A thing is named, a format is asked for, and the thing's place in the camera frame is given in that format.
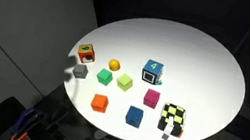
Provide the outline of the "orange block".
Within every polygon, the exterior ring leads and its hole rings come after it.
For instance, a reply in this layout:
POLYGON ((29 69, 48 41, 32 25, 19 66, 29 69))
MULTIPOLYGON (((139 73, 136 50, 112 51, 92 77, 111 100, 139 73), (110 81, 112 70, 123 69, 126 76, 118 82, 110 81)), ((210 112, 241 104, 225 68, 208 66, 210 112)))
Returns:
POLYGON ((99 113, 104 113, 107 109, 107 105, 109 104, 108 98, 101 94, 96 94, 90 105, 94 111, 98 111, 99 113))

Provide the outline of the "black yellow checkered cube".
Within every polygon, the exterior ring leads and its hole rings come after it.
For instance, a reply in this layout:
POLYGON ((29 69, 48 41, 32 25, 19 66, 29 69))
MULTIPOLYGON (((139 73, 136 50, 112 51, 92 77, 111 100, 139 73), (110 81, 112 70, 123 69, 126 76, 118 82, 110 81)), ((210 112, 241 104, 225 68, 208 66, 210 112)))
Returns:
POLYGON ((170 136, 181 137, 183 134, 186 111, 183 107, 166 103, 160 114, 158 129, 162 130, 162 138, 169 139, 170 136))

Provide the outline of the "blue number four cube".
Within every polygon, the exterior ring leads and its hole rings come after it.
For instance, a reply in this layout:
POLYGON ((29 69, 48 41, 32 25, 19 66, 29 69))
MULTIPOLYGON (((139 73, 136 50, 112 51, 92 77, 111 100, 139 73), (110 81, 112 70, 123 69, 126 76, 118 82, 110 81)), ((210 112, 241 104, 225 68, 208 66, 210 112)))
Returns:
POLYGON ((160 77, 162 76, 162 70, 164 70, 164 65, 155 60, 148 60, 145 63, 144 68, 142 68, 141 77, 144 81, 155 85, 159 82, 160 77))

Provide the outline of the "blue orange clamp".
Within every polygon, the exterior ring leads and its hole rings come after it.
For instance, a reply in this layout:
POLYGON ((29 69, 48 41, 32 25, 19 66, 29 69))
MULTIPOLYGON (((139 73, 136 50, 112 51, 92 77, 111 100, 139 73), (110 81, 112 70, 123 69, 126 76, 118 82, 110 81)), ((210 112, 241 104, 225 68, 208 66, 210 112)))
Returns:
POLYGON ((14 134, 11 135, 10 140, 24 140, 28 136, 29 130, 39 124, 43 118, 42 112, 35 108, 24 110, 12 128, 14 134))

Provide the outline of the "yellow ball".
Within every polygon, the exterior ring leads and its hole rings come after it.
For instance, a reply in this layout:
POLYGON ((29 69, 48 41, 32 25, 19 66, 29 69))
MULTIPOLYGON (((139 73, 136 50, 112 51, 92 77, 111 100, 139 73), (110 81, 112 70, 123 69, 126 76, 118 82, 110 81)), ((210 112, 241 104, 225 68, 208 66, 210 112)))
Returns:
POLYGON ((109 69, 112 70, 112 71, 118 71, 119 68, 121 67, 120 62, 118 60, 116 60, 116 59, 111 59, 109 61, 108 66, 109 66, 109 69))

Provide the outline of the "green block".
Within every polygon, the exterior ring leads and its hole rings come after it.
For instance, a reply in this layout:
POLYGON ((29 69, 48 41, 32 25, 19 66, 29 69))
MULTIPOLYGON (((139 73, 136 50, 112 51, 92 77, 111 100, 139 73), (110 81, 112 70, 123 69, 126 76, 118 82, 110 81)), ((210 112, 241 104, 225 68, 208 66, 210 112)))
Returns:
POLYGON ((104 86, 110 84, 112 79, 113 79, 112 73, 107 69, 102 69, 97 74, 97 80, 104 86))

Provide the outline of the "yellow-green block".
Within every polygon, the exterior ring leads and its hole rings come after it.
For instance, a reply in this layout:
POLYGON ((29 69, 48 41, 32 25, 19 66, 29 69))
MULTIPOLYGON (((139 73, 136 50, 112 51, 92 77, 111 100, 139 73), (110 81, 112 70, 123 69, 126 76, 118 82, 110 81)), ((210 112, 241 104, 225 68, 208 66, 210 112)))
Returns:
POLYGON ((130 87, 133 86, 133 81, 132 78, 129 77, 127 74, 123 74, 120 76, 117 81, 117 86, 122 90, 122 91, 128 91, 130 87))

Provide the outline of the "magenta block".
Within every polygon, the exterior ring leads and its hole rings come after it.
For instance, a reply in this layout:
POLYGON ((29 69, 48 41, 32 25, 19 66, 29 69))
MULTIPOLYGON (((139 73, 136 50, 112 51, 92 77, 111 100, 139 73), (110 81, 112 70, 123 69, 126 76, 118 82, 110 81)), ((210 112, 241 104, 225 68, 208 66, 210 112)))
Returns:
POLYGON ((143 100, 143 103, 146 105, 146 106, 149 106, 151 107, 152 109, 156 108, 157 106, 157 103, 159 101, 159 96, 161 94, 158 93, 158 91, 154 91, 152 89, 149 89, 145 96, 144 96, 144 100, 143 100))

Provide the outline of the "blue block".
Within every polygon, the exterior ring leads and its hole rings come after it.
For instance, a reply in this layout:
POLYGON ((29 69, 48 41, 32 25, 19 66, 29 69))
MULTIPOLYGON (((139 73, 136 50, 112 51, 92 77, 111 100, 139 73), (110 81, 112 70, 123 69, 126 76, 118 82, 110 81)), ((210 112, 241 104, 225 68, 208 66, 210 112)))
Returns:
POLYGON ((125 121, 130 126, 138 128, 141 125, 141 120, 143 119, 143 110, 137 107, 131 106, 127 112, 125 121))

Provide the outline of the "grey block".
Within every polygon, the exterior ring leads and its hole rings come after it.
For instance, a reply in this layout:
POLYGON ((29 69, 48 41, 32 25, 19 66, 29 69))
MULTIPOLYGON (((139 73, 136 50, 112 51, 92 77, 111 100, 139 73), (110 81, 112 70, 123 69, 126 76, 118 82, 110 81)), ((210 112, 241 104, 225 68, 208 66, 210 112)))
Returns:
POLYGON ((74 76, 76 78, 85 78, 88 74, 88 68, 84 64, 76 65, 74 69, 72 70, 74 76))

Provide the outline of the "orange number cube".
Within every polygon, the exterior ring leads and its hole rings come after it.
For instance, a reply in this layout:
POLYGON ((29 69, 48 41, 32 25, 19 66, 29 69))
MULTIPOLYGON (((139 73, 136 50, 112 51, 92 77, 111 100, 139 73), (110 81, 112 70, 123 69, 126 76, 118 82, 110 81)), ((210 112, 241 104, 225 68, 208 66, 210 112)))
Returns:
POLYGON ((78 52, 78 56, 79 56, 79 60, 82 63, 93 63, 95 61, 95 54, 94 54, 94 49, 93 49, 93 45, 90 44, 81 44, 79 46, 79 49, 77 50, 78 52))

